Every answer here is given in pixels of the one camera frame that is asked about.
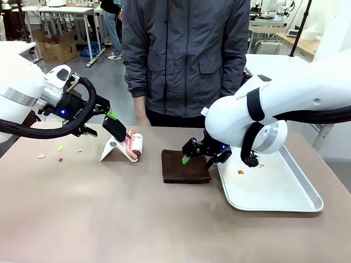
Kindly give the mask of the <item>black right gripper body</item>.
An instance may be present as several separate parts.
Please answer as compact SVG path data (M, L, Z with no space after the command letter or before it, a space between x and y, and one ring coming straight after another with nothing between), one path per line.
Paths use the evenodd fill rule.
M219 156L218 163L225 163L231 156L232 151L229 145L219 142L210 136L204 136L201 141L190 138L182 147L183 155L190 155L191 158L206 156Z

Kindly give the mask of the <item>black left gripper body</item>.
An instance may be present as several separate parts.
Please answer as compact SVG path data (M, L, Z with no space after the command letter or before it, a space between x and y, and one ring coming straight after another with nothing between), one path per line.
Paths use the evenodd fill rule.
M73 91L72 93L64 92L59 101L59 117L64 120L73 121L76 119L87 106L88 102L82 99L80 93ZM109 100L97 95L93 102L93 109L89 112L85 121L90 120L93 116L106 114L110 111Z

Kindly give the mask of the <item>brown towel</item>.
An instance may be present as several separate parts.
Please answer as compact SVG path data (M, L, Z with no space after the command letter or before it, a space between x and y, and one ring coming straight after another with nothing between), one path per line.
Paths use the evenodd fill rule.
M211 180L204 156L183 164L182 151L161 152L162 176L165 184L207 184Z

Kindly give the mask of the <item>white pink lint roller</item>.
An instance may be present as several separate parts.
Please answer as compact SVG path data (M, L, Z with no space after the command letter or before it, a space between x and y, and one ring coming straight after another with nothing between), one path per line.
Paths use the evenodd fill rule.
M126 136L126 151L133 159L139 159L143 151L143 136L131 129Z

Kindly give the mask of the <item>person right forearm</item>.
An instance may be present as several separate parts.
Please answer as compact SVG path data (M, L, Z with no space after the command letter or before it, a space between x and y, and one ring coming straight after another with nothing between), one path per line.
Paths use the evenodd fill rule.
M136 112L145 111L145 96L133 98Z

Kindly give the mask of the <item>person right hand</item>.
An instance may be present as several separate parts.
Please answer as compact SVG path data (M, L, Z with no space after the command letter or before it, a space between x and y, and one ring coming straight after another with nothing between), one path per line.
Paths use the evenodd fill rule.
M136 110L135 111L135 115L136 115L136 118L137 118L138 126L144 126L144 127L150 127L151 126L150 121L149 121L149 119L147 117L145 109Z

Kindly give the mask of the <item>white folded stand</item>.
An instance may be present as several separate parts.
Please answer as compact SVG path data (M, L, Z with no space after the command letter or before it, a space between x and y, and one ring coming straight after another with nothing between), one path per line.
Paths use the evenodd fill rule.
M136 163L138 155L129 148L129 139L123 142L117 141L113 136L106 142L101 154L101 162L127 162Z

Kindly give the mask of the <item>dark trousers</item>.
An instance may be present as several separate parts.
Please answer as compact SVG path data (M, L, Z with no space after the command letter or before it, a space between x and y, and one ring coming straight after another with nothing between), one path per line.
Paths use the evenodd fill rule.
M176 117L160 114L145 109L146 116L153 127L176 127L176 128L204 128L205 117Z

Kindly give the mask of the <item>open cardboard box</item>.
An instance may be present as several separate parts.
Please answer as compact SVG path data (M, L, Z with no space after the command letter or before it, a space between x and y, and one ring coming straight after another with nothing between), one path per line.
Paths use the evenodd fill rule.
M48 37L41 30L32 31L44 62L64 64L77 56L75 30Z

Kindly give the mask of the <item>background person in jeans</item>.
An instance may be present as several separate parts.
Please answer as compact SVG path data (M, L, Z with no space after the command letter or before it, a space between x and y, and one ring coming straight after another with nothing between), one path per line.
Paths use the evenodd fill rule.
M116 25L117 19L120 17L122 10L122 0L101 0L101 9L104 12L104 21L107 28L107 32L110 36L110 40L114 51L107 58L109 60L121 60L122 51L120 40L117 35Z

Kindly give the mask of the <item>small white side table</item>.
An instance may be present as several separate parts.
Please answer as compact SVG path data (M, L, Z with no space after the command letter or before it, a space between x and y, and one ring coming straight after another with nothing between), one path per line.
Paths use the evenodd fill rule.
M35 42L0 41L0 60L22 58L22 53L29 51L35 46Z

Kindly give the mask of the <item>white background table with legs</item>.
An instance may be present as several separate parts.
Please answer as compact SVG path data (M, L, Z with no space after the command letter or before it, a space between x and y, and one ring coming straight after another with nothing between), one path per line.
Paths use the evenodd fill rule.
M80 6L62 6L62 7L48 7L48 6L38 6L38 5L28 5L23 7L22 10L24 12L32 12L38 18L45 18L45 14L49 14L49 18L52 24L52 28L54 33L56 33L56 27L54 25L54 18L58 19L60 16L55 15L68 15L68 18L73 18L74 20L83 20L85 31L87 35L87 44L89 51L90 61L86 64L86 67L91 67L103 54L105 48L101 47L101 39L100 39L100 30L98 28L99 22L101 22L101 15L103 14L102 10L98 7L80 7ZM96 56L93 56L92 46L90 41L90 36L88 32L88 20L87 16L91 15L94 18L95 24L95 33L97 36L97 43L99 48L99 53Z

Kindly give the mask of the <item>person in grey jacket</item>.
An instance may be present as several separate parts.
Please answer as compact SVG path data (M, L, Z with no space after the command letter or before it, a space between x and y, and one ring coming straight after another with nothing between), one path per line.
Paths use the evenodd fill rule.
M151 111L199 116L239 89L249 22L250 0L125 0L128 91Z

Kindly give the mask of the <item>dark stand pole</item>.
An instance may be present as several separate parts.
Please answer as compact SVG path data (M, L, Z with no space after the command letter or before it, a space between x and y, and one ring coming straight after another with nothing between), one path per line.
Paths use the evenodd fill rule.
M26 27L26 24L25 24L25 14L22 10L22 1L21 0L16 0L16 3L17 3L17 6L18 6L18 13L19 13L19 18L20 18L20 23L21 23L21 30L24 34L24 37L25 37L25 41L26 43L30 43L31 40L30 40L30 36L29 36L29 33L27 31L27 27Z

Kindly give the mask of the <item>white cylinder container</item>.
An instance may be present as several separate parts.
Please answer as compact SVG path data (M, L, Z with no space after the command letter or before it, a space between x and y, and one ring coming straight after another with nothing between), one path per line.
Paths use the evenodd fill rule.
M307 29L304 29L301 33L301 40L304 41L314 41L317 39L319 35L319 31L317 29L316 24L309 26Z

